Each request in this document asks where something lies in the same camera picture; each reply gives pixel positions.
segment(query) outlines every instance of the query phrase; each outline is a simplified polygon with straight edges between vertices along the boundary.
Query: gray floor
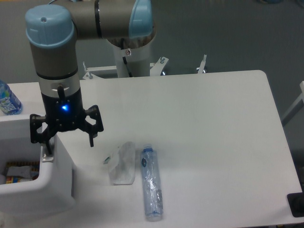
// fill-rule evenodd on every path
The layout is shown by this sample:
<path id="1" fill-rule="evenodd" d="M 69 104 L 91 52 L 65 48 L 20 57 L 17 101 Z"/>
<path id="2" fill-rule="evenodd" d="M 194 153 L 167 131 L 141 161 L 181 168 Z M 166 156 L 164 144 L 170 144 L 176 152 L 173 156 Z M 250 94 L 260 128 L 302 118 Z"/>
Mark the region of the gray floor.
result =
<path id="1" fill-rule="evenodd" d="M 0 2 L 0 78 L 33 82 L 37 76 L 25 36 L 25 12 L 49 0 Z M 265 5 L 255 0 L 152 0 L 158 34 L 152 61 L 170 59 L 168 74 L 194 73 L 207 54 L 209 72 L 266 72 L 280 116 L 299 96 L 304 80 L 304 8 L 295 0 Z M 114 65 L 104 40 L 78 41 L 80 74 Z M 285 128 L 297 161 L 304 161 L 304 110 Z"/>

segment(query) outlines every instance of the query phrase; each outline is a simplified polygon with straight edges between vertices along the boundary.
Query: bottle label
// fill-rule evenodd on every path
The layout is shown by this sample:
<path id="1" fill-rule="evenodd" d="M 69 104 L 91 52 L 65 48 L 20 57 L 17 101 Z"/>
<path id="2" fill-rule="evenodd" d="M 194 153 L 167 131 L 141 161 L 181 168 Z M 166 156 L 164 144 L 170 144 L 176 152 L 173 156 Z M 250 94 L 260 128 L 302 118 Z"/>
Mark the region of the bottle label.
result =
<path id="1" fill-rule="evenodd" d="M 20 100 L 11 93 L 10 96 L 7 96 L 3 99 L 0 99 L 0 109 L 5 114 L 14 114 L 21 108 Z"/>
<path id="2" fill-rule="evenodd" d="M 157 206 L 159 208 L 163 209 L 163 206 L 162 206 L 162 190 L 161 189 L 156 190 L 156 203 L 157 203 Z"/>

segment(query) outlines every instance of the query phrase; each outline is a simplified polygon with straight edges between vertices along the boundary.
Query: blue bottle label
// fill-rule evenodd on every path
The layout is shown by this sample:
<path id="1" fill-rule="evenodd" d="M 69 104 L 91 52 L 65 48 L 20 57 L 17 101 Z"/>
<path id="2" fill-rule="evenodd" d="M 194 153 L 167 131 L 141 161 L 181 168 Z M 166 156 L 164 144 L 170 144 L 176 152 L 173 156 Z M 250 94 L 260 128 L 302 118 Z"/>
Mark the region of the blue bottle label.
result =
<path id="1" fill-rule="evenodd" d="M 6 115 L 12 115 L 21 108 L 20 100 L 10 91 L 9 95 L 0 99 L 0 109 Z"/>

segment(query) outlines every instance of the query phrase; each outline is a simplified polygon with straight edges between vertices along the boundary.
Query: plastic bottle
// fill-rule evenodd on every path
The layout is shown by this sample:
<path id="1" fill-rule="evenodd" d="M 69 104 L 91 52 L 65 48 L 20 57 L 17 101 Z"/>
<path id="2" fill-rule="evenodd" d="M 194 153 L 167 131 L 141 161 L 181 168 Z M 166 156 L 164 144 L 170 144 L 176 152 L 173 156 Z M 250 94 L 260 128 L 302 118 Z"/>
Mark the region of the plastic bottle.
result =
<path id="1" fill-rule="evenodd" d="M 163 214 L 161 179 L 157 152 L 150 144 L 141 153 L 141 170 L 145 215 L 148 220 L 160 220 Z"/>
<path id="2" fill-rule="evenodd" d="M 11 91 L 8 84 L 0 80 L 0 109 L 5 115 L 17 115 L 22 112 L 22 103 Z"/>

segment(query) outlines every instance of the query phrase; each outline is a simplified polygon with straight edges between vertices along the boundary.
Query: black cable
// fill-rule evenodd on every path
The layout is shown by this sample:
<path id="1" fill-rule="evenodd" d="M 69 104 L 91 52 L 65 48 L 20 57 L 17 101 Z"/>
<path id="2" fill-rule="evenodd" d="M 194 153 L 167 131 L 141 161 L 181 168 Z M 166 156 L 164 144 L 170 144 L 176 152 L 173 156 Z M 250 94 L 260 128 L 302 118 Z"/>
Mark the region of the black cable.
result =
<path id="1" fill-rule="evenodd" d="M 123 48 L 124 48 L 124 38 L 122 38 L 122 39 L 120 40 L 120 49 L 123 50 Z M 128 67 L 128 62 L 127 62 L 126 57 L 123 57 L 123 63 L 125 64 L 125 67 L 127 68 L 129 77 L 133 77 L 133 75 L 132 75 L 132 73 L 131 73 L 131 71 L 130 71 L 130 69 L 129 69 L 129 67 Z"/>

